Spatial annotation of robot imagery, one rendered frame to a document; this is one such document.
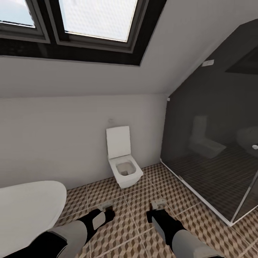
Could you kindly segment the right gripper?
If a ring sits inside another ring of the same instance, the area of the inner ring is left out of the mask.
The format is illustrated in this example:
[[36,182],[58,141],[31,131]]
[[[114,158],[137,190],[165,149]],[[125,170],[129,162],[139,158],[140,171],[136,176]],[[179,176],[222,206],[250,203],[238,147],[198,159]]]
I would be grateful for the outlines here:
[[152,216],[153,216],[154,212],[155,212],[155,209],[154,210],[149,210],[149,211],[146,212],[148,223],[152,222]]

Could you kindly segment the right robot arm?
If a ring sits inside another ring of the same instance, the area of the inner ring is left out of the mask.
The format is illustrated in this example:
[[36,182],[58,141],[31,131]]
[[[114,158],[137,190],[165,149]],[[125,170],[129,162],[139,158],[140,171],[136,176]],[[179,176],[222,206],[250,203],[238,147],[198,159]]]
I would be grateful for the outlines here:
[[163,241],[170,246],[176,258],[225,258],[220,252],[206,245],[187,231],[179,220],[169,216],[158,206],[166,204],[165,199],[152,200],[152,209],[146,212],[148,223],[153,222]]

